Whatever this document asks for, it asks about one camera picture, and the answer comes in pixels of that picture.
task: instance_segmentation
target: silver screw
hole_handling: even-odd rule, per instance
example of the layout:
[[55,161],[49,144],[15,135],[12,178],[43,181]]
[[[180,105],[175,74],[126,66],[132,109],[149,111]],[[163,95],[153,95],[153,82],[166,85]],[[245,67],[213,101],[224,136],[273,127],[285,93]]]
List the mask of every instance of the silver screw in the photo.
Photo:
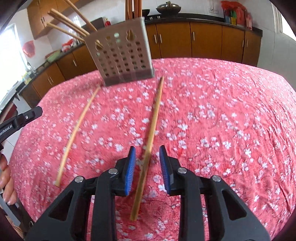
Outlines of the silver screw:
[[185,174],[187,172],[187,169],[185,167],[179,167],[178,172],[182,173],[182,174]]
[[220,182],[221,181],[221,177],[219,177],[218,175],[214,175],[212,176],[213,181],[215,182]]
[[83,177],[82,176],[78,176],[78,177],[75,177],[75,182],[77,182],[77,183],[81,183],[81,182],[83,182]]
[[116,174],[118,170],[116,168],[110,168],[108,171],[110,174]]

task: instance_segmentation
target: perforated basket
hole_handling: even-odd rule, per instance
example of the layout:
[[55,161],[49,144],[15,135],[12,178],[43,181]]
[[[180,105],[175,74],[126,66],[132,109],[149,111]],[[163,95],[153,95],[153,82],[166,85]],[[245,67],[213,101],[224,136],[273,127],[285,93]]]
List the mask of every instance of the perforated basket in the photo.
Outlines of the perforated basket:
[[84,40],[106,86],[154,77],[143,17],[99,29]]

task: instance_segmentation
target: tablecloth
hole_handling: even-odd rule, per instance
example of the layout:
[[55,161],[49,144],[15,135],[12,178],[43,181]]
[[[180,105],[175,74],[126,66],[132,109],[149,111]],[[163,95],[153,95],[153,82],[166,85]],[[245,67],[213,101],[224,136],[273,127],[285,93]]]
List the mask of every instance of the tablecloth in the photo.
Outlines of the tablecloth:
[[[95,71],[45,95],[39,104],[42,117],[24,127],[10,160],[18,196],[29,214],[37,220],[76,176],[100,175],[133,145],[137,160],[132,191],[129,197],[116,198],[118,239],[177,240],[180,197],[169,197],[164,188],[159,147],[165,145],[169,156],[197,175],[220,175],[274,237],[295,207],[295,91],[275,73],[227,61],[160,59],[153,66],[153,79],[99,91],[71,148],[60,188],[54,181],[65,146],[102,79]],[[161,76],[165,84],[153,155],[139,219],[132,222]]]

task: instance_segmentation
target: triangular cutout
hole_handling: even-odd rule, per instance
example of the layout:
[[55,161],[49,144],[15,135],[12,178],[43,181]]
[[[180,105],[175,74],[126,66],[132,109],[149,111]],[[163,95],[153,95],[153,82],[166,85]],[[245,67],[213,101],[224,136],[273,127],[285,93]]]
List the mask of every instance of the triangular cutout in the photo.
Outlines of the triangular cutout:
[[247,216],[245,210],[236,202],[227,190],[222,191],[230,220],[237,220]]
[[60,221],[66,221],[74,191],[70,191],[48,215]]

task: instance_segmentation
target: electrical outlet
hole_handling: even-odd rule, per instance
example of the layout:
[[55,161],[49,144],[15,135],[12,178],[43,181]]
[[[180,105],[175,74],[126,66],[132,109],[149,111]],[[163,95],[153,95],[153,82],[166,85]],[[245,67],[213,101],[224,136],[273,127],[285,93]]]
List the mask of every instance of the electrical outlet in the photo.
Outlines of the electrical outlet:
[[212,9],[209,7],[209,12],[214,13],[214,14],[218,14],[218,9]]

